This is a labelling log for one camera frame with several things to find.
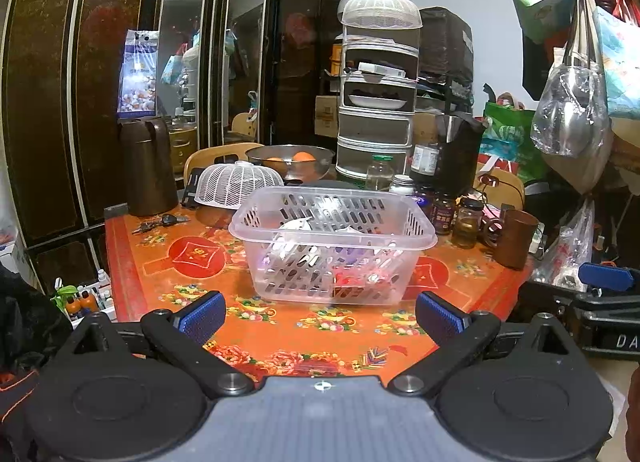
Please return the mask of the red gift box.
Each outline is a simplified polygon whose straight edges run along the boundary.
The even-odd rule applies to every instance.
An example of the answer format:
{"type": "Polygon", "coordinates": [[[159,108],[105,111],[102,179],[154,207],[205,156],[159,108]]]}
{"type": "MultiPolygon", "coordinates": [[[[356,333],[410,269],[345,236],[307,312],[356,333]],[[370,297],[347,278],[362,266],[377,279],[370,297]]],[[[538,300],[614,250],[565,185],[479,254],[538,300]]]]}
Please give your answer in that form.
{"type": "Polygon", "coordinates": [[[376,272],[362,271],[349,266],[332,270],[334,300],[364,302],[378,300],[390,289],[390,282],[376,272]]]}

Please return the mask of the purple cube box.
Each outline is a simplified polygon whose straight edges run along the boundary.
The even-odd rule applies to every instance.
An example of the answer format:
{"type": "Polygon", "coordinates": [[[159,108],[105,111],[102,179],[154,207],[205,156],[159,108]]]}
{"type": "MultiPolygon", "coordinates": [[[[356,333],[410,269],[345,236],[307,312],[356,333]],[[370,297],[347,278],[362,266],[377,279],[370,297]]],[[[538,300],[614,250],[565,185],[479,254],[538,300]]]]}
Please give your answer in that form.
{"type": "Polygon", "coordinates": [[[345,268],[361,268],[370,263],[372,248],[334,248],[334,265],[345,268]]]}

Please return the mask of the white plush doll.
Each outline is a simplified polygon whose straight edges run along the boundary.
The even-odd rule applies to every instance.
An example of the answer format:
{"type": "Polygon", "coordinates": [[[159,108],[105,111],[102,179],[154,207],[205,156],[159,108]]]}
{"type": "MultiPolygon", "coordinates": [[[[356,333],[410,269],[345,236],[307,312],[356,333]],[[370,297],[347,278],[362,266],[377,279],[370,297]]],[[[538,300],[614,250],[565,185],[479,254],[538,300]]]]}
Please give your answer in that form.
{"type": "Polygon", "coordinates": [[[267,269],[284,267],[314,267],[319,263],[321,250],[317,245],[303,243],[294,231],[310,231],[309,218],[289,220],[279,227],[279,231],[267,246],[262,266],[267,269]]]}

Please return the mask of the brown ceramic mug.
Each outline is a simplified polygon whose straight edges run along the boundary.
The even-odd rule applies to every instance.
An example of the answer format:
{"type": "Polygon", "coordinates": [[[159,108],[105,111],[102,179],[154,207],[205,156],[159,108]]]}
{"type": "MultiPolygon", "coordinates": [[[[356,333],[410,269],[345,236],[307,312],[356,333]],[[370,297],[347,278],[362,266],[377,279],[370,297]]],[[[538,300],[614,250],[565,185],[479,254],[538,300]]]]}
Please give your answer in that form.
{"type": "Polygon", "coordinates": [[[522,270],[538,224],[535,216],[508,208],[498,218],[486,222],[483,241],[492,249],[495,262],[506,268],[522,270]]]}

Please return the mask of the key bunch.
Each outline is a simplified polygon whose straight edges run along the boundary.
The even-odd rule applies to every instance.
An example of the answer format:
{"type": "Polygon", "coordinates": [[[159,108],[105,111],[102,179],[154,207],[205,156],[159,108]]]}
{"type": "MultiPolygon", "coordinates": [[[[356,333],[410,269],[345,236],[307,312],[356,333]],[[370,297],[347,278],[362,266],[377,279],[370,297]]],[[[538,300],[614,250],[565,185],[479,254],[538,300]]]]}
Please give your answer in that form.
{"type": "Polygon", "coordinates": [[[163,214],[159,218],[147,220],[146,222],[142,222],[137,226],[136,229],[132,230],[132,234],[146,234],[156,228],[160,227],[172,227],[178,224],[182,224],[183,222],[188,222],[190,218],[188,216],[183,215],[174,215],[174,214],[163,214]]]}

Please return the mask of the amber liquid glass jar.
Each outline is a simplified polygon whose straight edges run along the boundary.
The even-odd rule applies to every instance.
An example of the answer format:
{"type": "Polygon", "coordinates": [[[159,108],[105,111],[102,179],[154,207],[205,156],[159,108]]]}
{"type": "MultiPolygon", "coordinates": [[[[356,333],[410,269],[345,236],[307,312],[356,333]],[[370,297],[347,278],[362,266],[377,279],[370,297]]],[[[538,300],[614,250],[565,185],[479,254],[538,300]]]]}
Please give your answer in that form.
{"type": "Polygon", "coordinates": [[[482,224],[484,204],[465,196],[457,208],[451,242],[458,248],[474,248],[482,224]]]}

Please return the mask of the purple label jar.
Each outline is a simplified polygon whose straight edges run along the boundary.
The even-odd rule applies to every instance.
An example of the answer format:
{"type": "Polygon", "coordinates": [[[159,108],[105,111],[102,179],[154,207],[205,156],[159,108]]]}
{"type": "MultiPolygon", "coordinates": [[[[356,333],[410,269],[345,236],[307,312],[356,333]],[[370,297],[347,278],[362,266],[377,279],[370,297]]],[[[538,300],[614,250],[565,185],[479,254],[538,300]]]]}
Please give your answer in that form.
{"type": "Polygon", "coordinates": [[[432,224],[434,225],[436,234],[439,236],[450,234],[455,211],[456,200],[444,194],[436,196],[432,211],[432,224]]]}

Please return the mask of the blue lid glass jar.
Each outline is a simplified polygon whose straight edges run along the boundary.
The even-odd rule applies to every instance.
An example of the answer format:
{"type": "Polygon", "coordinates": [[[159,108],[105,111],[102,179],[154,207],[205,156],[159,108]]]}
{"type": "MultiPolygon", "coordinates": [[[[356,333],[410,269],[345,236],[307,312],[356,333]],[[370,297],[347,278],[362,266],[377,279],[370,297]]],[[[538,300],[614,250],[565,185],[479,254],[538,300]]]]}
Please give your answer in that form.
{"type": "Polygon", "coordinates": [[[435,193],[430,189],[414,190],[412,200],[418,204],[418,207],[428,219],[432,219],[434,210],[435,193]]]}

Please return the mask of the brown thermos jug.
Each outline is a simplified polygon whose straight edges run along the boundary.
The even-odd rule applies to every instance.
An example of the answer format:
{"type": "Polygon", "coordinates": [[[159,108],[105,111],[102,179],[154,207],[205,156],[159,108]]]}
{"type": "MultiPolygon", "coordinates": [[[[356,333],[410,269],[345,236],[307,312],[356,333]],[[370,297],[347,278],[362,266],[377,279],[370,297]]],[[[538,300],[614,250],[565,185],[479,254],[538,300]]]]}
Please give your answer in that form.
{"type": "Polygon", "coordinates": [[[118,122],[128,212],[138,217],[163,214],[178,204],[168,128],[161,116],[118,122]]]}

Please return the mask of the white mesh food cover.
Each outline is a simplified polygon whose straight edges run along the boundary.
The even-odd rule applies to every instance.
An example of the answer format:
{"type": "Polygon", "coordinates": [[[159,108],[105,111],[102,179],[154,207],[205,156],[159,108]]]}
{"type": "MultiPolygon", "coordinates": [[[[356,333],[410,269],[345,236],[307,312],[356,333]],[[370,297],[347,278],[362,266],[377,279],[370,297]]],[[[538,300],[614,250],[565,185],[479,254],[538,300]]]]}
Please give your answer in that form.
{"type": "Polygon", "coordinates": [[[194,200],[211,208],[237,210],[254,191],[283,185],[281,175],[270,167],[246,161],[213,164],[198,178],[194,200]]]}

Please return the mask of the translucent plastic basket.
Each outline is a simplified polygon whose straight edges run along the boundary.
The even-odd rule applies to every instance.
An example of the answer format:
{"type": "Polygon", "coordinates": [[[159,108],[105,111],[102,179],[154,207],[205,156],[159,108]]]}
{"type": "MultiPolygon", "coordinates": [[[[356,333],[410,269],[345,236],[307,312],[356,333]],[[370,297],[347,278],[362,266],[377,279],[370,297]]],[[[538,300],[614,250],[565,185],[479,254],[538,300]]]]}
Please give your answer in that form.
{"type": "Polygon", "coordinates": [[[422,252],[437,243],[432,223],[418,204],[400,194],[349,189],[281,186],[261,188],[233,215],[230,234],[242,241],[255,292],[264,300],[296,304],[390,306],[402,300],[422,252]],[[294,236],[321,250],[314,267],[262,266],[266,248],[289,220],[309,218],[310,231],[294,236]],[[334,248],[372,248],[362,271],[390,282],[378,300],[332,297],[334,248]]]}

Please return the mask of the white lid glass jar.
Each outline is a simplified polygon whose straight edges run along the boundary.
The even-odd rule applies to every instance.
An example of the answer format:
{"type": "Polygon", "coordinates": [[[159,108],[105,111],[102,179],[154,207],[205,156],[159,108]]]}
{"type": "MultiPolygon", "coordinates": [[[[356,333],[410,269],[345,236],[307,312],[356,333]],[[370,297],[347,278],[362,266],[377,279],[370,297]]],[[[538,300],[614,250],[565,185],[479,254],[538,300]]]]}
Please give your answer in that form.
{"type": "Polygon", "coordinates": [[[414,182],[408,175],[396,174],[393,176],[388,191],[401,194],[402,196],[412,196],[414,193],[414,182]]]}

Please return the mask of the wooden chair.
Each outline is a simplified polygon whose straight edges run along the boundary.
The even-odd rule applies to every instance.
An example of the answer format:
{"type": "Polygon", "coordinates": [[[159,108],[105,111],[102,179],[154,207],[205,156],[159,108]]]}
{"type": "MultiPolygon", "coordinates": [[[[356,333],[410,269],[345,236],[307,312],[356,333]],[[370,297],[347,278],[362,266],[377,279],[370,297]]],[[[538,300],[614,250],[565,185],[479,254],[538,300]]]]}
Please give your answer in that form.
{"type": "Polygon", "coordinates": [[[204,168],[214,163],[229,161],[246,161],[246,152],[261,147],[257,142],[238,142],[237,144],[223,144],[222,146],[201,149],[192,153],[184,163],[183,181],[189,185],[190,175],[194,168],[204,168]]]}

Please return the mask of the white label dark bottle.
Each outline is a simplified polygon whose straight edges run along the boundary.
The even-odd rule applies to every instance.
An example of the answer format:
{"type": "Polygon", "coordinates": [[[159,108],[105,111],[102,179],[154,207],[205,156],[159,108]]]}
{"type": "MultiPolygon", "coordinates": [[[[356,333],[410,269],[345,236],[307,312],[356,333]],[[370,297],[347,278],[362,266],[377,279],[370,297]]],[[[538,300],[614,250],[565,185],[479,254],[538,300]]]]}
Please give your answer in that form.
{"type": "Polygon", "coordinates": [[[416,144],[410,165],[410,176],[414,182],[424,186],[434,186],[439,159],[437,144],[416,144]]]}

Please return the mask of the hanging clear plastic bag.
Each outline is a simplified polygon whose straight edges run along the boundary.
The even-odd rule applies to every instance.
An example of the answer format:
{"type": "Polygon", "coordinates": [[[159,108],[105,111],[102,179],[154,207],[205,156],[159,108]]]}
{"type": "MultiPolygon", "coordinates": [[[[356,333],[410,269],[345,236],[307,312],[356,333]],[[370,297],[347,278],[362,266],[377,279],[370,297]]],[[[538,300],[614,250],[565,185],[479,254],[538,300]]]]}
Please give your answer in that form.
{"type": "Polygon", "coordinates": [[[580,194],[597,185],[613,144],[595,13],[594,0],[575,0],[562,60],[550,69],[530,128],[544,162],[580,194]]]}

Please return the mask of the green shopping bag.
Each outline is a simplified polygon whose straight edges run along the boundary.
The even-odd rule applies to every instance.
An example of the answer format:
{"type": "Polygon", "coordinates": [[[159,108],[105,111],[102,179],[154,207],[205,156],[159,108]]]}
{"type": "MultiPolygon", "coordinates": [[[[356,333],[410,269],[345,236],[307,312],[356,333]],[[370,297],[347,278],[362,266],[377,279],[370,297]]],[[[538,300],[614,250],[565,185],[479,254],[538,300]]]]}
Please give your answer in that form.
{"type": "Polygon", "coordinates": [[[480,142],[480,152],[518,164],[518,177],[524,184],[547,177],[548,166],[530,139],[532,110],[514,110],[494,102],[485,104],[488,127],[480,142]]]}

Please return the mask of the metal bowl with oranges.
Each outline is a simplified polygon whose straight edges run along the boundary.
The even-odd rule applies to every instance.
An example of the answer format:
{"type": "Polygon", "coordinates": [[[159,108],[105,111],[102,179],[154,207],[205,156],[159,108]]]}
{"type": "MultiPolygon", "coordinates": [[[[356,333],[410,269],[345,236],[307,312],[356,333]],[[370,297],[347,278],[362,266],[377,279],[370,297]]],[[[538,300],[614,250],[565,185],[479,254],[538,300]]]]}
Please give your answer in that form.
{"type": "Polygon", "coordinates": [[[303,184],[326,176],[335,154],[322,147],[275,144],[247,150],[246,156],[252,164],[275,170],[286,184],[303,184]]]}

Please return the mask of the black bag on table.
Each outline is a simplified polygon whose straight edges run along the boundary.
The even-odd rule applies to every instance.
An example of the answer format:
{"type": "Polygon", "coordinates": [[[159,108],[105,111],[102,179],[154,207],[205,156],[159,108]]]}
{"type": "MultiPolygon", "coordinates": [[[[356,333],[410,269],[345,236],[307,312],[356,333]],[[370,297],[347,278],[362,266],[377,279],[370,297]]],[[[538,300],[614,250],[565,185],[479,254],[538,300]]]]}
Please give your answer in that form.
{"type": "Polygon", "coordinates": [[[473,187],[480,142],[487,124],[484,118],[463,112],[440,114],[435,121],[438,144],[435,187],[457,198],[473,187]]]}

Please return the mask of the dark wooden wardrobe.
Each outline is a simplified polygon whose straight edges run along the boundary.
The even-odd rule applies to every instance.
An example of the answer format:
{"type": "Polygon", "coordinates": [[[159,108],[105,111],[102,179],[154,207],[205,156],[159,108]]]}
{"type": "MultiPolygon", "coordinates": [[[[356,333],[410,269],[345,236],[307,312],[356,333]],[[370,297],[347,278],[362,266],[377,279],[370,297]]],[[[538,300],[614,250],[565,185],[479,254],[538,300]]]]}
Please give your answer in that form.
{"type": "Polygon", "coordinates": [[[1,0],[1,177],[32,281],[107,265],[122,133],[157,116],[175,167],[254,140],[326,144],[340,0],[1,0]]]}

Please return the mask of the tiered food cover rack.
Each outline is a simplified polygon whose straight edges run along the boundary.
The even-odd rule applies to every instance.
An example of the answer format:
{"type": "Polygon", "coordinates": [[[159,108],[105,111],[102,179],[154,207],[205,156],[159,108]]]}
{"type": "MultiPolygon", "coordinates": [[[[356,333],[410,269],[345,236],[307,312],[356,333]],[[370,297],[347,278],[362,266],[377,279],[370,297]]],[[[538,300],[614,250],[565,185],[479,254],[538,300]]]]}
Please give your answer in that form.
{"type": "Polygon", "coordinates": [[[411,0],[342,0],[338,174],[364,182],[377,156],[407,171],[418,89],[420,9],[411,0]]]}

